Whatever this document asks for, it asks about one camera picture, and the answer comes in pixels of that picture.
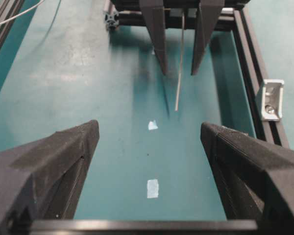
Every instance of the white tape piece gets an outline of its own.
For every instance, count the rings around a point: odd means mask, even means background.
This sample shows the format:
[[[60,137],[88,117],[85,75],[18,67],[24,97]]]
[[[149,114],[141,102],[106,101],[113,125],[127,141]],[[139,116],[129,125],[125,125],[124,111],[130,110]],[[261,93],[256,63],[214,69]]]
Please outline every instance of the white tape piece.
[[[159,196],[159,184],[158,180],[147,181],[147,198],[157,198]]]
[[[157,129],[158,129],[158,126],[157,126],[156,120],[150,121],[148,124],[148,130],[152,131]]]

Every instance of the thin metal wire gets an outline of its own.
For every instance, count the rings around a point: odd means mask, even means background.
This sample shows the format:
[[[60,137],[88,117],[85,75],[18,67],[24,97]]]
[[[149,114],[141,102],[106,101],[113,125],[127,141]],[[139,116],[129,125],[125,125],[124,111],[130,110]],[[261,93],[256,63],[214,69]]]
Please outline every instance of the thin metal wire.
[[[182,39],[181,39],[181,54],[180,54],[180,68],[178,71],[178,83],[175,98],[175,111],[178,111],[178,102],[180,98],[181,82],[182,82],[182,71],[183,71],[183,55],[184,55],[184,29],[185,29],[185,15],[184,10],[182,12]]]

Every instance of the gripper jaw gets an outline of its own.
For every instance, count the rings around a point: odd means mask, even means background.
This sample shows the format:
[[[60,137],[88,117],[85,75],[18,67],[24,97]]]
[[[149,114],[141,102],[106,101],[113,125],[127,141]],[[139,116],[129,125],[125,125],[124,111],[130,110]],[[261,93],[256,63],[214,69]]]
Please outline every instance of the gripper jaw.
[[[196,17],[192,75],[196,75],[205,49],[210,41],[218,18],[224,7],[224,0],[201,0]]]
[[[264,202],[261,219],[283,224],[294,234],[294,151],[207,122],[201,126],[200,139],[215,179],[221,180],[217,187],[222,203],[227,205],[226,197],[238,198],[235,194],[242,192],[228,187],[231,171]],[[232,202],[235,208],[237,201]]]
[[[139,0],[140,9],[148,29],[155,55],[162,73],[167,74],[166,25],[163,0]]]
[[[73,218],[98,140],[92,120],[0,152],[0,235],[35,219]]]

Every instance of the white cable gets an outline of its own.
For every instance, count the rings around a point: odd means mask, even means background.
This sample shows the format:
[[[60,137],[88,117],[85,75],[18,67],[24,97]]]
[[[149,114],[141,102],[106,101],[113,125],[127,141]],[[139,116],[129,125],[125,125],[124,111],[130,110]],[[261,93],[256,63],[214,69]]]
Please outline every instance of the white cable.
[[[5,23],[7,23],[7,22],[9,22],[9,21],[14,20],[15,18],[18,18],[19,16],[22,16],[22,15],[26,14],[27,12],[29,12],[29,11],[31,11],[31,10],[33,10],[33,9],[35,9],[35,8],[38,7],[40,4],[42,4],[44,1],[45,1],[45,0],[40,0],[39,3],[37,3],[36,5],[34,5],[34,6],[30,7],[30,8],[28,8],[27,10],[25,10],[25,11],[23,11],[23,12],[21,12],[21,13],[15,15],[15,16],[13,16],[13,17],[11,17],[11,18],[9,18],[9,19],[6,19],[5,21],[0,22],[0,26],[3,25],[3,24],[5,24]]]

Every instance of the silver corner bracket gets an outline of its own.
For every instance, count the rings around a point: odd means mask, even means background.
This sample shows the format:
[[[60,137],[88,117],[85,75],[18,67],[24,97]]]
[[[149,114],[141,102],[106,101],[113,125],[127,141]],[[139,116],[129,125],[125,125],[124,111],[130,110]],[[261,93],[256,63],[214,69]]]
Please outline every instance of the silver corner bracket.
[[[256,95],[256,103],[262,121],[280,121],[282,118],[284,81],[265,79]]]
[[[115,29],[119,26],[119,12],[116,10],[115,6],[110,0],[105,1],[103,14],[107,30]]]

